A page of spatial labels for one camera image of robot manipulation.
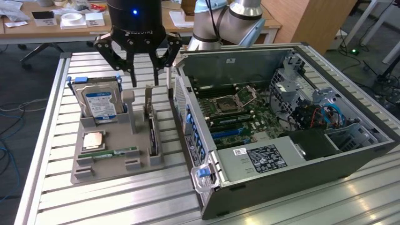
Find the hard drive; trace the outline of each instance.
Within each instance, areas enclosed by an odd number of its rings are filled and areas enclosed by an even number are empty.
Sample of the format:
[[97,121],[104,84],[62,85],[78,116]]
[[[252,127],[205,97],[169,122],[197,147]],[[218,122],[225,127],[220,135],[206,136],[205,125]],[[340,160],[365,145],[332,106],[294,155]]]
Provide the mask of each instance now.
[[121,102],[120,76],[106,78],[76,77],[68,86],[76,96],[82,117],[93,117],[97,124],[114,122],[125,112]]

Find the blue hard drive label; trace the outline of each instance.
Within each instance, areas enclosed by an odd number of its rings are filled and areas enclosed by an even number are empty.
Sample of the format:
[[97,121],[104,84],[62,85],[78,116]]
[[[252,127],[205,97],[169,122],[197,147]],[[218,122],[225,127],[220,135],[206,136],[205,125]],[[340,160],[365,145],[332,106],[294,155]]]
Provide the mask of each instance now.
[[109,120],[116,117],[117,112],[110,102],[110,92],[97,92],[86,94],[88,107],[92,115],[98,120]]

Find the aluminum work table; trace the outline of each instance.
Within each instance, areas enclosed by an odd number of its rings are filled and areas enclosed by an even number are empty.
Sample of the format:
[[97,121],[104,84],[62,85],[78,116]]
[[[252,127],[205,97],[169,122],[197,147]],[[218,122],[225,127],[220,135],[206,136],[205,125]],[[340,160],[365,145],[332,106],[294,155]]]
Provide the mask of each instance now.
[[[362,104],[400,134],[400,123],[364,91],[310,48],[316,59]],[[305,76],[322,87],[325,81],[308,70]],[[150,60],[134,57],[137,88],[133,108],[144,104],[144,87],[153,84]],[[48,107],[24,187],[16,225],[116,224],[116,225],[326,225],[400,224],[400,149],[370,161],[349,177],[326,183],[220,218],[202,221],[196,193],[178,142],[166,95],[166,76],[153,89],[160,120],[160,135],[168,168],[116,178],[70,184],[72,158],[78,130],[80,107],[66,88],[65,78],[114,75],[97,52],[73,53],[60,59]],[[122,88],[130,79],[122,76]]]

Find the motherboard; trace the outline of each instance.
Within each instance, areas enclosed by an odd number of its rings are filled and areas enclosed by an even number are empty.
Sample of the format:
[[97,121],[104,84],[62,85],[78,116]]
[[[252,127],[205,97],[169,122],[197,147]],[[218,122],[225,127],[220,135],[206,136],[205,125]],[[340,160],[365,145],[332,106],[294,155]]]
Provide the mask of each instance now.
[[194,90],[217,149],[274,139],[289,129],[269,108],[264,87],[249,83]]

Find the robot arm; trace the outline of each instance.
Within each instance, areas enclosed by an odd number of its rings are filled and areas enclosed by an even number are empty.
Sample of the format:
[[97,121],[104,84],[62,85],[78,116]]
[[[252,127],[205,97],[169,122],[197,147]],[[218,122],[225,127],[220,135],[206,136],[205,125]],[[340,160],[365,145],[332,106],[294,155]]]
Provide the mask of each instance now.
[[[133,59],[134,54],[148,53],[153,65],[154,85],[158,85],[158,72],[170,67],[181,47],[177,34],[165,33],[161,21],[160,0],[106,0],[112,28],[110,32],[94,41],[94,47],[114,70],[129,74],[136,87]],[[166,39],[168,49],[161,57],[157,48]],[[113,51],[114,41],[126,51],[122,59]]]
[[261,15],[260,0],[234,0],[229,6],[226,0],[197,0],[193,38],[188,50],[218,49],[218,38],[249,47],[254,44],[265,23]]

